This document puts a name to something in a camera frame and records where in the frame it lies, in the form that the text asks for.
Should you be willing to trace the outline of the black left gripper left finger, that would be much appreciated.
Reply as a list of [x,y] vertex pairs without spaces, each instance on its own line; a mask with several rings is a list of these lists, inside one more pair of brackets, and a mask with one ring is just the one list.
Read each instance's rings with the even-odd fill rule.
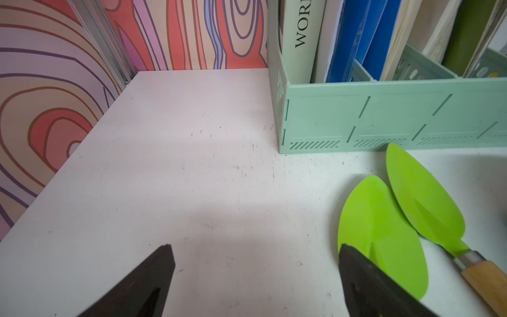
[[169,244],[158,247],[81,316],[161,316],[176,264]]

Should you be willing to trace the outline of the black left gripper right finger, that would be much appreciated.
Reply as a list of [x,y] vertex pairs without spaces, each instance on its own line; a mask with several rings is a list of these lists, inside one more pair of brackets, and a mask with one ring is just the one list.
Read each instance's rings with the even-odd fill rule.
[[339,273],[350,316],[435,316],[356,248],[342,245]]

